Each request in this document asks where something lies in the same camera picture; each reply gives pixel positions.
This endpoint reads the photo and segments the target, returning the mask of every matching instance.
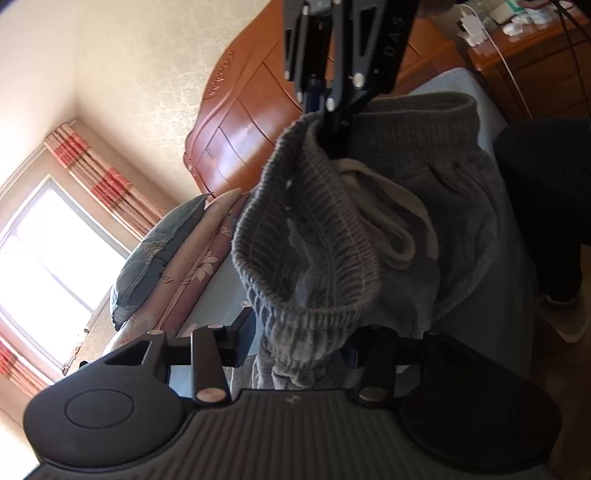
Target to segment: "red and white curtain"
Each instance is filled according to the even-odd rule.
[[[56,128],[44,145],[70,175],[138,239],[145,237],[164,215],[162,209],[102,159],[69,125]]]
[[[9,379],[29,397],[37,395],[51,382],[0,336],[0,375]]]

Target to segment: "gray shoe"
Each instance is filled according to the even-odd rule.
[[[587,310],[585,299],[581,292],[568,302],[552,301],[549,297],[541,297],[537,304],[537,313],[552,327],[567,343],[576,343],[587,332]]]

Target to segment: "white drawstring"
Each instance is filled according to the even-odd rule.
[[[427,227],[426,255],[432,260],[438,259],[437,234],[431,223],[429,212],[420,198],[392,180],[372,171],[358,160],[341,158],[332,163],[347,192],[359,209],[374,247],[387,265],[397,269],[407,268],[416,254],[415,241],[407,230],[408,225],[400,215],[359,182],[361,175],[374,180],[389,198],[425,223]],[[400,251],[392,246],[388,234],[390,238],[394,236],[400,240],[402,245]]]

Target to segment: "person's leg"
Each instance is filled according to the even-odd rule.
[[[567,341],[578,339],[579,331],[570,333],[586,320],[578,293],[580,243],[591,232],[589,123],[544,119],[510,125],[496,139],[495,154],[540,289],[550,303],[566,303],[579,316],[572,328],[558,332]]]

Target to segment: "white cable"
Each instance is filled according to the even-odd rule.
[[[474,13],[474,15],[476,15],[476,18],[478,20],[480,20],[480,17],[476,13],[476,10],[474,10],[470,5],[460,4],[460,6],[461,7],[468,7],[470,10],[472,10],[472,12]],[[501,57],[501,60],[503,61],[503,64],[505,65],[505,68],[509,72],[509,76],[511,77],[511,80],[513,80],[513,84],[515,85],[515,88],[517,89],[517,92],[519,93],[519,96],[521,97],[521,101],[525,105],[525,109],[527,110],[527,114],[530,116],[530,118],[533,119],[533,116],[531,115],[530,107],[527,105],[527,102],[525,101],[525,98],[523,96],[523,93],[521,93],[521,89],[519,88],[519,85],[517,84],[517,80],[515,80],[515,77],[513,76],[513,72],[509,68],[509,65],[507,64],[507,61],[505,60],[505,57],[503,56],[503,54],[499,50],[499,47],[496,46],[495,41],[492,39],[491,34],[488,33],[488,30],[484,26],[484,23],[482,23],[482,20],[480,20],[480,24],[482,25],[482,29],[484,30],[484,33],[486,34],[486,36],[488,37],[488,39],[491,41],[491,43],[494,46],[494,48],[496,49],[497,53],[499,54],[499,57]]]

